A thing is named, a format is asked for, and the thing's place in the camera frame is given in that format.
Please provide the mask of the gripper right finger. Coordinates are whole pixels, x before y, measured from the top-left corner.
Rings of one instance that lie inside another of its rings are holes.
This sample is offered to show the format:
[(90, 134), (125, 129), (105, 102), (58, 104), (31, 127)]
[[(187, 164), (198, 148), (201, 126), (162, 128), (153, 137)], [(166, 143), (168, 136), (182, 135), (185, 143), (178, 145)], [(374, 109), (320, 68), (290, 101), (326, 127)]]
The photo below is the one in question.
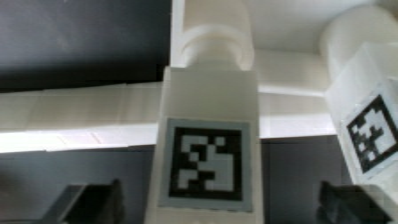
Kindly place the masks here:
[(377, 204), (358, 185), (320, 185), (317, 224), (398, 224), (398, 217)]

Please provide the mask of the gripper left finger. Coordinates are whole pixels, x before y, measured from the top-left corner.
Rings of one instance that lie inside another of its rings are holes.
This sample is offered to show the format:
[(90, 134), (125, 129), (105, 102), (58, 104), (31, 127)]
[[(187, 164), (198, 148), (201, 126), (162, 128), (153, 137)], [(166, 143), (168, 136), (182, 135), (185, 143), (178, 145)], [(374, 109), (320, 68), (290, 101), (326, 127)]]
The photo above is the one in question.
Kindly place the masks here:
[(66, 187), (42, 224), (123, 224), (125, 197), (121, 181)]

